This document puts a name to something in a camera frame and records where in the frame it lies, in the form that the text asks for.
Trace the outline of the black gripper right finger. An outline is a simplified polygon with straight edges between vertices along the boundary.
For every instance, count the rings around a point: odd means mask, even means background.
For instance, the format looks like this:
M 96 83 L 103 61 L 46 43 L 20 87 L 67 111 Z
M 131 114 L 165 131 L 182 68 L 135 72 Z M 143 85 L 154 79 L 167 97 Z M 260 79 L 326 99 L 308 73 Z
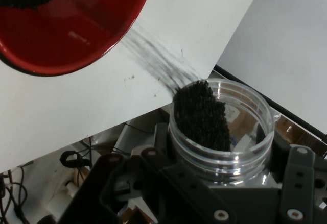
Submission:
M 281 184 L 277 223 L 326 223 L 326 159 L 274 134 L 270 171 Z

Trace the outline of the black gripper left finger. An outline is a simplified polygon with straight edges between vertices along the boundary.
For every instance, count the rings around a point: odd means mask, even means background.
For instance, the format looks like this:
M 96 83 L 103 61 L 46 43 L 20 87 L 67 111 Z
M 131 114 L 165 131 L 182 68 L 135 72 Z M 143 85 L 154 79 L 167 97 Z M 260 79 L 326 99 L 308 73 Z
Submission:
M 159 223 L 214 223 L 214 193 L 170 155 L 168 125 L 159 123 L 153 147 L 101 156 L 59 222 L 122 223 L 119 211 L 141 197 Z

